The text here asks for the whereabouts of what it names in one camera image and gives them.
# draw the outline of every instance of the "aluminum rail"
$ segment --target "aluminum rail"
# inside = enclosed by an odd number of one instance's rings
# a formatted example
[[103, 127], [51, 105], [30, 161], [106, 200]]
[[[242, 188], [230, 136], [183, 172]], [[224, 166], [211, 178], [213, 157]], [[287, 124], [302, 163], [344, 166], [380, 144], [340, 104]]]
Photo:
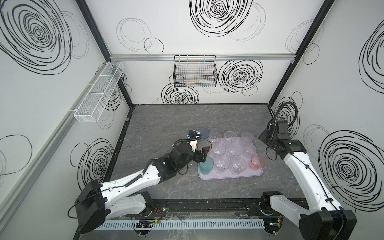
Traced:
[[216, 61], [231, 60], [294, 60], [296, 55], [293, 53], [269, 53], [269, 54], [119, 54], [111, 55], [111, 61], [174, 61], [175, 56], [186, 57], [188, 61], [202, 61], [204, 56], [215, 55]]

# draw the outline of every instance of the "tray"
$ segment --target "tray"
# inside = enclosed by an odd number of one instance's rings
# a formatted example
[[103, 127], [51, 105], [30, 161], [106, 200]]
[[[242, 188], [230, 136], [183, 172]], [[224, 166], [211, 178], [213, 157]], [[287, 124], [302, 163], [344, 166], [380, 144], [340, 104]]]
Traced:
[[[240, 138], [241, 137], [237, 137], [237, 140], [234, 143], [237, 144], [237, 145], [240, 145]], [[225, 143], [225, 140], [221, 139], [220, 143], [221, 144]], [[228, 157], [231, 154], [227, 151], [227, 153], [225, 155]], [[211, 157], [213, 159], [213, 161], [215, 161], [215, 159], [216, 159], [215, 156], [216, 155], [213, 152], [209, 152], [208, 156]], [[229, 170], [229, 168], [227, 168], [222, 174], [218, 174], [216, 172], [216, 169], [215, 169], [216, 166], [215, 165], [214, 165], [214, 167], [212, 168], [211, 172], [208, 175], [203, 175], [203, 174], [200, 173], [199, 165], [197, 165], [197, 170], [199, 171], [199, 177], [201, 179], [203, 179], [203, 180], [211, 180], [211, 179], [224, 179], [224, 178], [236, 178], [236, 177], [255, 177], [255, 176], [260, 176], [260, 175], [263, 174], [263, 169], [262, 168], [260, 168], [259, 170], [256, 170], [256, 171], [250, 169], [249, 162], [251, 161], [251, 158], [244, 157], [242, 153], [241, 153], [240, 156], [247, 162], [247, 168], [244, 171], [242, 171], [239, 175], [234, 175]]]

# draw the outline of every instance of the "white wire basket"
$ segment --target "white wire basket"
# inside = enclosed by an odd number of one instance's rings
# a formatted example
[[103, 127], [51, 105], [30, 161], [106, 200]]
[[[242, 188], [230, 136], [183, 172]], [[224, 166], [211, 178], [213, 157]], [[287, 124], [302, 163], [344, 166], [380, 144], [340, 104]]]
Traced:
[[124, 71], [122, 62], [108, 62], [87, 93], [74, 117], [79, 122], [97, 122]]

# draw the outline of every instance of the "clear plastic cup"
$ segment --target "clear plastic cup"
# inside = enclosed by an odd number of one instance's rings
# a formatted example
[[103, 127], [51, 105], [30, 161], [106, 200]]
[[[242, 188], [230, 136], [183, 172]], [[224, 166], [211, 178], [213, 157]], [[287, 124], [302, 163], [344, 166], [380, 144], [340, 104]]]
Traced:
[[220, 156], [215, 159], [216, 172], [222, 174], [225, 170], [228, 169], [230, 161], [226, 156]]
[[236, 142], [237, 140], [237, 135], [234, 132], [228, 131], [224, 133], [224, 139], [227, 142]]
[[203, 139], [207, 139], [209, 136], [209, 131], [206, 128], [201, 127], [199, 129], [197, 129], [196, 131], [200, 132], [200, 134], [203, 135]]
[[231, 161], [231, 166], [229, 169], [234, 175], [239, 175], [242, 171], [244, 171], [247, 168], [246, 161], [239, 156], [232, 157], [230, 161]]
[[251, 142], [249, 142], [244, 145], [243, 156], [247, 159], [250, 159], [253, 155], [256, 154], [256, 150], [256, 147]]
[[257, 155], [253, 155], [251, 157], [251, 161], [249, 162], [249, 168], [256, 171], [260, 168], [264, 167], [265, 161], [261, 157], [258, 157]]
[[218, 143], [221, 141], [221, 134], [218, 132], [211, 132], [209, 134], [208, 140], [212, 143]]
[[227, 152], [227, 148], [221, 143], [214, 143], [212, 146], [212, 152], [217, 156], [222, 156]]
[[214, 161], [211, 157], [208, 157], [208, 156], [205, 162], [199, 163], [200, 173], [203, 175], [208, 175], [211, 172], [213, 167], [214, 167]]
[[204, 147], [209, 147], [209, 150], [208, 150], [208, 152], [209, 152], [212, 149], [212, 143], [206, 139], [203, 139], [203, 140], [200, 140], [197, 142], [197, 149], [198, 150], [201, 151]]
[[243, 151], [243, 148], [235, 143], [230, 144], [227, 149], [228, 152], [233, 156], [239, 156]]
[[250, 132], [242, 132], [242, 133], [241, 133], [241, 139], [242, 139], [244, 142], [252, 142], [254, 138], [255, 138], [255, 137], [254, 137], [253, 134], [250, 133]]

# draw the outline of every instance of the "wall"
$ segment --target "wall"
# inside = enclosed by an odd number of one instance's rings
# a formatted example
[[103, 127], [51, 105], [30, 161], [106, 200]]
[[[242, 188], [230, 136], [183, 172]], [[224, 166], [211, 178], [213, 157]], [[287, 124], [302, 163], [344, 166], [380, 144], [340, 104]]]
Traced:
[[[0, 4], [1, 207], [104, 59], [75, 1]], [[72, 239], [67, 211], [86, 183], [102, 181], [127, 114], [116, 88], [98, 123], [75, 121], [0, 239]]]
[[[322, 3], [87, 1], [113, 55], [296, 53]], [[217, 61], [216, 87], [197, 84], [196, 78], [183, 86], [167, 86], [173, 81], [171, 61], [127, 62], [124, 72], [135, 104], [267, 103], [288, 65], [289, 61]]]
[[[332, 194], [358, 223], [350, 239], [382, 238], [384, 23], [380, 0], [337, 0], [321, 40], [300, 60], [278, 101], [294, 101], [299, 139]], [[293, 117], [291, 108], [281, 116]]]
[[103, 57], [74, 1], [0, 1], [0, 209]]
[[73, 238], [78, 222], [67, 211], [89, 181], [103, 181], [128, 114], [125, 100], [109, 109], [98, 123], [74, 122], [0, 240]]

